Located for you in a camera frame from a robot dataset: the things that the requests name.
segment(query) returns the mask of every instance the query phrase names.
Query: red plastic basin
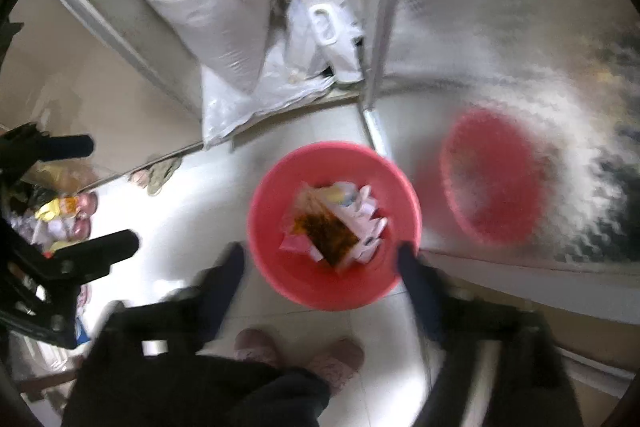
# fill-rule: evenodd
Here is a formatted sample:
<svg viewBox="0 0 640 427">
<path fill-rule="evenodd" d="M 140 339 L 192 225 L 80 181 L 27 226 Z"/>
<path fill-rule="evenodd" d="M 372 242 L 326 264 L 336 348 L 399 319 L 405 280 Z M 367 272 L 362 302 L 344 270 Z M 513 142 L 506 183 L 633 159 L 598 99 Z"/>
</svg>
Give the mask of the red plastic basin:
<svg viewBox="0 0 640 427">
<path fill-rule="evenodd" d="M 371 185 L 376 215 L 389 220 L 373 259 L 340 275 L 307 255 L 279 250 L 283 217 L 302 184 L 338 181 Z M 267 172 L 254 193 L 247 228 L 254 262 L 276 291 L 313 309 L 339 311 L 375 302 L 396 286 L 396 248 L 401 241 L 417 248 L 422 219 L 414 188 L 396 165 L 362 145 L 318 142 L 289 153 Z"/>
</svg>

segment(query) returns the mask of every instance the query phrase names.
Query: white container handle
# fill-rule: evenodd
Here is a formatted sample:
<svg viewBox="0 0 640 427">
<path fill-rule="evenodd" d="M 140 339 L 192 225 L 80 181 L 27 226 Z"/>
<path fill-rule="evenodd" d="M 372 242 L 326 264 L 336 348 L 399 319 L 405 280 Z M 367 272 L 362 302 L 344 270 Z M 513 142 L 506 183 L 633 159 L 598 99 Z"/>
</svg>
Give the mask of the white container handle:
<svg viewBox="0 0 640 427">
<path fill-rule="evenodd" d="M 342 25 L 330 4 L 314 4 L 309 8 L 309 19 L 320 46 L 330 46 L 338 40 Z"/>
</svg>

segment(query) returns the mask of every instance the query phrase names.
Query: white wall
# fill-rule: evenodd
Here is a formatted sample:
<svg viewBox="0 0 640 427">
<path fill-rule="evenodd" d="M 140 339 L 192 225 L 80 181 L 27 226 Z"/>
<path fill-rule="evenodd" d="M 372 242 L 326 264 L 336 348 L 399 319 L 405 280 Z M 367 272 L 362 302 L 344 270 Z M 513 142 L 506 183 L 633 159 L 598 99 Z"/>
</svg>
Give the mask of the white wall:
<svg viewBox="0 0 640 427">
<path fill-rule="evenodd" d="M 198 118 L 94 38 L 58 0 L 19 0 L 24 22 L 0 70 L 0 123 L 40 120 L 52 134 L 89 133 L 89 160 L 49 171 L 68 190 L 200 140 Z"/>
</svg>

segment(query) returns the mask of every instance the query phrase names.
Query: floor tile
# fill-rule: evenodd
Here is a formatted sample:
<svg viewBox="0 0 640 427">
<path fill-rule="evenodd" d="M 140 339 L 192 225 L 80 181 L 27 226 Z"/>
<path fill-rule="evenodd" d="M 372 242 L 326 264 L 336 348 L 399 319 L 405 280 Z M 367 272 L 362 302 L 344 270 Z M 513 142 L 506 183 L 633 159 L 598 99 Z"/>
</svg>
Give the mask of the floor tile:
<svg viewBox="0 0 640 427">
<path fill-rule="evenodd" d="M 206 201 L 193 201 L 177 215 L 158 216 L 136 254 L 145 265 L 140 276 L 193 281 L 201 270 L 220 262 L 228 243 L 244 240 L 245 222 L 243 206 L 209 206 Z"/>
<path fill-rule="evenodd" d="M 369 144 L 358 107 L 353 103 L 313 111 L 310 122 L 316 141 L 344 140 Z"/>
<path fill-rule="evenodd" d="M 308 311 L 308 308 L 290 301 L 271 288 L 247 257 L 244 277 L 227 312 L 228 317 L 260 317 L 304 311 Z"/>
<path fill-rule="evenodd" d="M 376 103 L 393 160 L 410 181 L 436 157 L 457 107 L 431 90 L 396 92 Z"/>
<path fill-rule="evenodd" d="M 230 143 L 185 156 L 161 194 L 191 204 L 191 198 L 209 206 L 248 205 L 257 181 L 255 167 L 233 153 Z"/>
<path fill-rule="evenodd" d="M 255 187 L 284 155 L 315 141 L 309 114 L 276 115 L 235 136 L 230 155 L 248 169 L 247 182 Z"/>
<path fill-rule="evenodd" d="M 352 311 L 351 326 L 366 354 L 360 374 L 371 427 L 410 426 L 428 387 L 408 296 Z"/>
</svg>

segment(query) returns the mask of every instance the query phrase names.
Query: cluttered items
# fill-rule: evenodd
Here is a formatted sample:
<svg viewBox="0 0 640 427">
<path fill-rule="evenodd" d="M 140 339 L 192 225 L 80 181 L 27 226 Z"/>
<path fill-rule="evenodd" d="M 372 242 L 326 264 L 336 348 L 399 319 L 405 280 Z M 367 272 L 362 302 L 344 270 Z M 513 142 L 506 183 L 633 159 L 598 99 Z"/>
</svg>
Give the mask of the cluttered items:
<svg viewBox="0 0 640 427">
<path fill-rule="evenodd" d="M 53 255 L 46 255 L 54 249 L 55 237 L 36 232 L 50 232 L 49 225 L 61 218 L 62 212 L 78 210 L 75 216 L 61 219 L 90 219 L 81 216 L 79 208 L 84 208 L 83 214 L 92 212 L 97 200 L 89 196 L 52 203 L 64 194 L 27 183 L 22 177 L 38 161 L 87 157 L 93 150 L 89 135 L 52 137 L 34 123 L 0 136 L 0 253 L 4 259 L 0 265 L 0 323 L 66 349 L 75 349 L 86 337 L 77 327 L 82 286 L 107 275 L 114 263 L 131 257 L 140 242 L 135 233 L 120 230 L 72 245 L 66 241 L 57 245 Z M 37 219 L 38 211 L 47 217 L 52 212 L 53 218 L 48 223 Z M 89 235 L 86 227 L 81 232 L 84 238 Z"/>
<path fill-rule="evenodd" d="M 363 0 L 146 0 L 200 63 L 206 147 L 362 79 Z"/>
<path fill-rule="evenodd" d="M 373 217 L 376 211 L 369 185 L 360 189 L 350 182 L 319 188 L 304 185 L 287 218 L 280 249 L 306 253 L 338 273 L 353 262 L 366 264 L 375 255 L 387 222 L 386 217 Z"/>
<path fill-rule="evenodd" d="M 89 238 L 91 216 L 98 206 L 94 192 L 56 196 L 53 190 L 25 182 L 14 185 L 8 195 L 7 221 L 46 257 Z"/>
</svg>

